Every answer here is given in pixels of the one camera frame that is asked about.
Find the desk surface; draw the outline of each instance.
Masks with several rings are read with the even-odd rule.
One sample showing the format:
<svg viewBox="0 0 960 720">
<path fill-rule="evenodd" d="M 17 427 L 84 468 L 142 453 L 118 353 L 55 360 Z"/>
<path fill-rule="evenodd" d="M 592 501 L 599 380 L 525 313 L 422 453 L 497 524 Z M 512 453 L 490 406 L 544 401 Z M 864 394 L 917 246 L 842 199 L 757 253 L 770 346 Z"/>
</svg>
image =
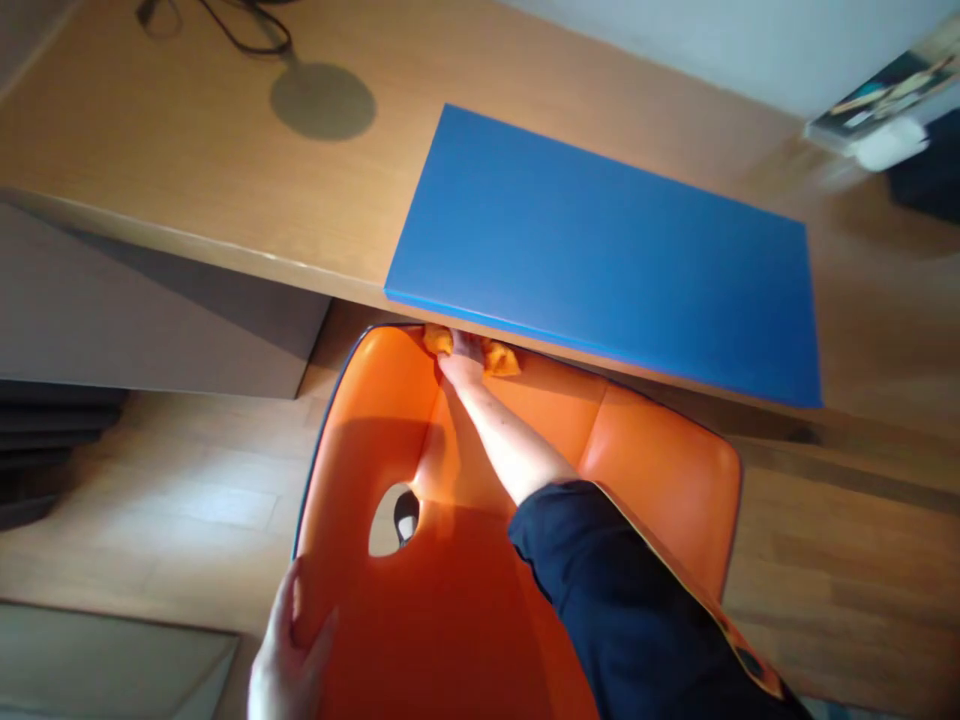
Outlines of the desk surface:
<svg viewBox="0 0 960 720">
<path fill-rule="evenodd" d="M 172 27 L 168 7 L 155 35 Z M 834 194 L 801 182 L 809 154 L 796 151 L 795 118 L 486 0 L 278 8 L 297 49 L 292 69 L 242 56 L 199 3 L 178 7 L 182 27 L 165 39 L 144 33 L 127 4 L 79 8 L 0 106 L 0 187 L 113 237 L 391 307 L 383 283 L 453 103 L 805 222 L 818 416 L 960 437 L 960 231 L 893 206 L 880 177 Z M 313 63 L 348 70 L 372 94 L 364 132 L 312 138 L 274 111 L 285 73 L 313 91 Z M 336 68 L 326 75 L 342 77 Z M 362 114 L 369 97 L 337 87 L 341 107 Z"/>
</svg>

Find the blue folder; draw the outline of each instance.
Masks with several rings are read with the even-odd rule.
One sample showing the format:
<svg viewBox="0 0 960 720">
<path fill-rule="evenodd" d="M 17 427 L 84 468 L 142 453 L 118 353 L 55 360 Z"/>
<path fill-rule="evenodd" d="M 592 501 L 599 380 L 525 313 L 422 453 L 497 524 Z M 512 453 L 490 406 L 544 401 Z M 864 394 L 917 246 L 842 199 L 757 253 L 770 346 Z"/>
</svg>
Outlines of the blue folder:
<svg viewBox="0 0 960 720">
<path fill-rule="evenodd" d="M 385 291 L 718 388 L 822 405 L 801 223 L 451 105 Z"/>
</svg>

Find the orange chair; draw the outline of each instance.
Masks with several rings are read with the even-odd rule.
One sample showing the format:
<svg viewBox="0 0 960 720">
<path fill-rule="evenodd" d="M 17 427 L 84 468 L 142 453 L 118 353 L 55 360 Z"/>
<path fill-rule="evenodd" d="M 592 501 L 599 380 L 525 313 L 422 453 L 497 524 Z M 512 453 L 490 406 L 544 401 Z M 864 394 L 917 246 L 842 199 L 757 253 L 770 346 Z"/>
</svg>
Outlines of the orange chair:
<svg viewBox="0 0 960 720">
<path fill-rule="evenodd" d="M 507 537 L 514 505 L 422 332 L 381 326 L 361 338 L 317 447 L 294 633 L 312 642 L 340 607 L 324 720 L 595 718 L 573 647 Z M 716 610 L 740 498 L 736 452 L 603 377 L 517 353 L 522 374 L 490 389 L 655 536 Z M 399 482 L 420 500 L 416 534 L 370 557 L 374 513 Z"/>
</svg>

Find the wooden floor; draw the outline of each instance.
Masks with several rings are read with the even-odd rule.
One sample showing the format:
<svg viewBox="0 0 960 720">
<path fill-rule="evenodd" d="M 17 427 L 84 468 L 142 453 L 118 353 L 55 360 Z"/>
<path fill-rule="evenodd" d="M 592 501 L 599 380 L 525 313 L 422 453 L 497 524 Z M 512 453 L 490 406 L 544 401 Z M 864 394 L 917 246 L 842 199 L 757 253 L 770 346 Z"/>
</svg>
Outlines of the wooden floor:
<svg viewBox="0 0 960 720">
<path fill-rule="evenodd" d="M 335 303 L 296 401 L 135 395 L 67 468 L 76 492 L 49 519 L 0 534 L 0 597 L 239 631 L 219 714 L 242 717 L 333 382 L 362 328 L 385 317 Z M 783 442 L 777 417 L 659 391 L 719 422 L 744 457 L 725 606 L 794 689 L 960 717 L 951 449 L 880 443 L 862 453 L 849 436 L 807 447 Z M 385 518 L 379 531 L 393 535 Z"/>
</svg>

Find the cable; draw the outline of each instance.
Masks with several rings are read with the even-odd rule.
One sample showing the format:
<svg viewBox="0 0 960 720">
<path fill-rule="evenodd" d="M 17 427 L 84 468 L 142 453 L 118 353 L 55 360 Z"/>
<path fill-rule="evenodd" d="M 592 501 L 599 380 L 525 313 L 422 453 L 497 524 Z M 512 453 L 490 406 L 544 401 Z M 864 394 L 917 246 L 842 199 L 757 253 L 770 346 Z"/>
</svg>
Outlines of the cable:
<svg viewBox="0 0 960 720">
<path fill-rule="evenodd" d="M 227 27 L 226 23 L 220 19 L 220 16 L 217 15 L 216 11 L 210 6 L 210 3 L 207 0 L 197 1 L 206 8 L 207 12 L 210 13 L 210 17 L 212 17 L 214 22 L 220 26 L 220 29 L 223 30 L 223 34 L 227 36 L 227 39 L 231 43 L 233 43 L 233 46 L 245 55 L 256 55 L 258 57 L 281 56 L 293 49 L 293 36 L 290 34 L 287 26 L 280 22 L 275 15 L 267 12 L 261 6 L 286 5 L 291 2 L 296 2 L 296 0 L 237 0 L 236 2 L 231 3 L 238 8 L 246 10 L 256 19 L 273 25 L 273 27 L 280 31 L 283 39 L 276 45 L 272 45 L 270 47 L 256 47 L 254 45 L 248 45 L 247 43 L 240 42 L 230 31 L 230 28 Z M 143 2 L 141 2 L 137 7 L 137 21 L 148 33 L 148 25 L 150 24 L 150 20 L 153 18 L 154 13 L 156 12 L 159 2 L 160 0 L 143 0 Z M 174 10 L 176 10 L 176 5 L 174 4 L 173 0 L 168 0 L 168 2 L 171 4 L 171 6 L 173 6 Z"/>
</svg>

